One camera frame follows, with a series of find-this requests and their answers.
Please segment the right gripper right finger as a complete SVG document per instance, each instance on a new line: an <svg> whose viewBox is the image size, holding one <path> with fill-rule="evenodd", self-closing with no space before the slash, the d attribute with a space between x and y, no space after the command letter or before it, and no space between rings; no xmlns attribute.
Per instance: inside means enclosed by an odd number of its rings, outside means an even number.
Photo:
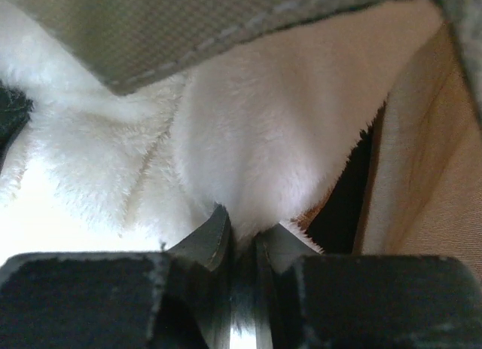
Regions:
<svg viewBox="0 0 482 349"><path fill-rule="evenodd" d="M259 348L479 348L481 287L447 256L321 255L255 239Z"/></svg>

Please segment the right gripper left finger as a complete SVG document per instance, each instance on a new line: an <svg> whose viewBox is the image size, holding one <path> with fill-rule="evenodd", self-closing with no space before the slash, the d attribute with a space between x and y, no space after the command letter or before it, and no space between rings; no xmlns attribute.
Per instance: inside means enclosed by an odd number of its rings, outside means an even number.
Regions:
<svg viewBox="0 0 482 349"><path fill-rule="evenodd" d="M226 348L230 220L164 252L29 253L1 269L3 348Z"/></svg>

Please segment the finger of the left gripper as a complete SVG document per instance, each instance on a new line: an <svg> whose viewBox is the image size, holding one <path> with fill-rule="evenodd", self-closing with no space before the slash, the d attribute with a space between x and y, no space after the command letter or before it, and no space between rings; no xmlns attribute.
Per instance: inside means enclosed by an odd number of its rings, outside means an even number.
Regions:
<svg viewBox="0 0 482 349"><path fill-rule="evenodd" d="M0 139L1 167L4 166L8 150L29 121L33 102L24 92L7 87L1 82Z"/></svg>

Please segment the beige pet tent fabric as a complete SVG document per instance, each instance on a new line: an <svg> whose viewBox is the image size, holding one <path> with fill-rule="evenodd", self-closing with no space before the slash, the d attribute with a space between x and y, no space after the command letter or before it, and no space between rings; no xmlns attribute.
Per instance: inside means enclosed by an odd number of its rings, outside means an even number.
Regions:
<svg viewBox="0 0 482 349"><path fill-rule="evenodd" d="M114 96L129 96L259 38L415 0L1 0L37 23ZM449 23L407 61L364 132L374 134L357 251L481 257L481 130ZM335 185L300 218L308 231Z"/></svg>

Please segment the white fluffy cushion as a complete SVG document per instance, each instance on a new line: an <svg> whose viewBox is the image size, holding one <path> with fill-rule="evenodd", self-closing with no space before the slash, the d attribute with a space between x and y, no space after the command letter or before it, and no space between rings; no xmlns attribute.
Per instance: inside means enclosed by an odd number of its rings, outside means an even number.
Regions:
<svg viewBox="0 0 482 349"><path fill-rule="evenodd" d="M1 169L1 258L170 248L224 205L244 242L328 195L411 56L441 27L387 2L243 44L114 96L1 3L1 81L33 103Z"/></svg>

